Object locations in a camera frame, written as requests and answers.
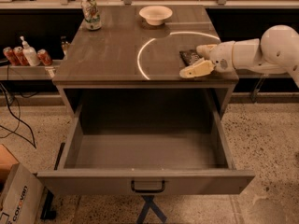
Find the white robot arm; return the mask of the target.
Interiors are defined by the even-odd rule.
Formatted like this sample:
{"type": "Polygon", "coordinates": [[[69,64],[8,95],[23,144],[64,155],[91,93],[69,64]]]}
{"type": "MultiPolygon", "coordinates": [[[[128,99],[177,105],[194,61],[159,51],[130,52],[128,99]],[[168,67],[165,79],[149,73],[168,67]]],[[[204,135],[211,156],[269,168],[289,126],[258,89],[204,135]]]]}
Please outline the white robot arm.
{"type": "Polygon", "coordinates": [[[299,87],[299,34],[290,26],[276,25],[261,38],[200,45],[200,59],[183,68],[183,78],[203,77],[213,71],[250,70],[260,74],[288,73],[299,87]]]}

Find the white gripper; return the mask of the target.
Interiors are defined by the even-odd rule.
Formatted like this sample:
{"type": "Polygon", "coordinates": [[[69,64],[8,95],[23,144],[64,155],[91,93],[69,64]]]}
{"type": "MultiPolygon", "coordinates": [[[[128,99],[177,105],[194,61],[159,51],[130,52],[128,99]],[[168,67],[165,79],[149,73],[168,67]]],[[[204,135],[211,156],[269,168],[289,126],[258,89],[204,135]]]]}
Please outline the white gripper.
{"type": "Polygon", "coordinates": [[[203,57],[192,65],[183,68],[179,75],[183,78],[203,77],[214,70],[220,73],[234,71],[233,47],[235,42],[223,42],[220,44],[199,45],[196,52],[203,57]]]}

